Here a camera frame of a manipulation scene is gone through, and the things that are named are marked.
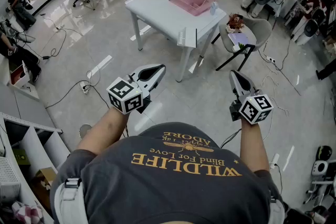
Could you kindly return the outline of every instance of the power strip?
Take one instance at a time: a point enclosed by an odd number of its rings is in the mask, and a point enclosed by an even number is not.
[[[275,60],[274,60],[273,58],[271,58],[271,57],[269,57],[269,56],[266,56],[266,60],[267,60],[268,62],[271,62],[271,63],[273,63],[273,64],[275,65]]]
[[[79,83],[80,88],[82,89],[84,94],[88,94],[89,90],[85,87],[86,85],[88,85],[87,83],[85,83],[85,81],[82,81],[81,83]]]
[[[273,160],[270,162],[270,169],[274,169],[275,165],[278,163],[280,155],[278,153],[274,154]]]

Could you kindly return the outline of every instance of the glossy floor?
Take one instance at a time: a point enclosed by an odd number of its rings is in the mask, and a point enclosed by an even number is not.
[[[231,91],[228,74],[238,68],[243,60],[237,57],[221,71],[215,68],[230,54],[225,50],[221,39],[210,46],[200,66],[196,66],[199,50],[195,49],[188,62],[187,71],[181,83],[174,76],[179,66],[181,50],[153,29],[142,35],[144,48],[137,50],[137,42],[132,38],[134,30],[130,13],[125,9],[126,0],[93,0],[96,10],[91,10],[79,1],[76,8],[74,0],[53,0],[43,10],[45,18],[37,15],[36,24],[29,33],[36,37],[31,47],[40,55],[50,55],[52,49],[59,51],[65,32],[56,32],[52,21],[64,24],[67,36],[57,57],[42,61],[42,73],[36,83],[39,96],[45,106],[59,101],[77,82],[87,78],[87,71],[101,64],[91,83],[109,103],[107,86],[117,77],[125,76],[136,67],[147,63],[163,63],[166,75],[160,85],[152,92],[152,103],[143,114],[133,112],[128,129],[130,135],[137,135],[146,128],[162,122],[181,121],[197,126],[207,133],[217,144],[240,128],[240,123],[232,122],[229,105],[235,96]],[[220,8],[230,13],[245,14],[240,9],[242,0],[217,0]],[[266,49],[265,55],[275,58],[281,67],[287,53],[290,32],[279,20]],[[289,55],[282,73],[274,66],[266,64],[259,53],[253,53],[242,71],[251,77],[256,85],[270,97],[274,97],[276,108],[273,117],[260,124],[269,160],[275,153],[280,154],[283,182],[283,198],[289,204],[300,207],[305,191],[309,187],[310,172],[319,145],[333,146],[336,141],[335,123],[330,102],[331,83],[318,82],[315,70],[320,69],[317,58],[310,46],[298,47],[291,42]],[[83,124],[95,124],[107,111],[104,102],[94,89],[84,95],[76,85],[58,104],[48,109],[54,123],[64,131],[62,139],[73,150]],[[233,139],[226,148],[239,154],[240,136]],[[287,156],[295,147],[289,163],[283,171]],[[272,170],[275,183],[280,188],[277,170]]]

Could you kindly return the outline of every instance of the potted flower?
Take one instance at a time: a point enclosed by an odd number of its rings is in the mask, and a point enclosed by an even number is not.
[[[237,33],[240,29],[244,27],[244,20],[240,19],[238,14],[230,14],[229,22],[226,26],[226,31],[228,33]]]

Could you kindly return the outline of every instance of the small plant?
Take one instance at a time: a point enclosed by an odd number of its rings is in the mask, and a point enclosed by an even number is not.
[[[227,23],[231,29],[241,29],[244,27],[244,20],[238,17],[238,14],[230,14]]]

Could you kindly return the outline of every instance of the shoe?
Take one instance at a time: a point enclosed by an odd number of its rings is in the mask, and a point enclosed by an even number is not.
[[[318,78],[319,80],[321,80],[321,78],[320,78],[320,72],[317,71],[317,70],[316,70],[316,76],[317,76],[317,78]]]
[[[33,82],[34,83],[37,81],[38,76],[41,74],[41,72],[42,72],[42,69],[40,70],[40,72],[36,76],[33,77]]]

